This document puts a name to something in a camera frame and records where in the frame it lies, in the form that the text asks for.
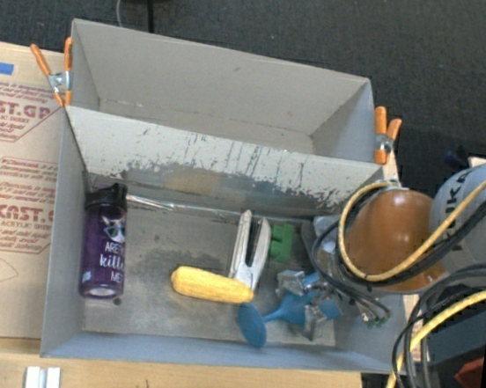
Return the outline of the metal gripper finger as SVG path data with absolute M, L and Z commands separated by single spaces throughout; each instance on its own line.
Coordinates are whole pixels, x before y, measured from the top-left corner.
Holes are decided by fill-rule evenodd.
M 310 341 L 320 339 L 328 322 L 327 315 L 315 305 L 307 305 L 305 308 L 305 323 L 302 334 Z
M 276 275 L 277 293 L 290 292 L 293 295 L 303 296 L 313 288 L 313 283 L 317 281 L 316 272 L 305 274 L 304 271 L 283 270 Z

